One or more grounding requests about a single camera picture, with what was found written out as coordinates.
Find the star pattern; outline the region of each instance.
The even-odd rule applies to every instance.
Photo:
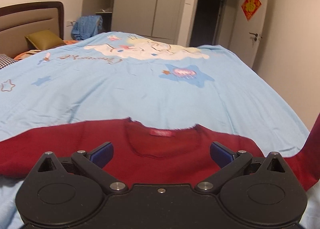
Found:
[[[6,82],[1,83],[1,91],[11,92],[15,86],[15,84],[12,84],[11,79],[8,79]]]
[[[38,78],[37,81],[33,82],[31,85],[41,86],[44,82],[51,80],[51,76],[46,76],[43,78]]]
[[[170,64],[165,64],[168,70],[163,70],[160,78],[170,79],[172,81],[185,81],[197,87],[204,87],[204,81],[214,81],[214,79],[207,74],[200,71],[195,65],[180,68]]]

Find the wardrobe door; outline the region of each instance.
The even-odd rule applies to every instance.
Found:
[[[151,36],[156,0],[115,0],[113,31]]]
[[[158,0],[152,36],[175,38],[181,0]]]

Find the olive green pillow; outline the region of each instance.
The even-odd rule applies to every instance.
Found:
[[[65,45],[64,41],[50,30],[34,32],[25,36],[38,50],[48,50],[60,45]]]

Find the blue jacket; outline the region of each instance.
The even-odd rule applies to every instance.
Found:
[[[90,15],[80,17],[72,28],[71,35],[77,41],[82,41],[98,34],[102,29],[102,17]]]

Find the bed headboard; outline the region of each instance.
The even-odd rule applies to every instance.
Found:
[[[34,49],[25,35],[50,30],[63,39],[61,2],[21,3],[0,8],[0,53],[14,58]]]

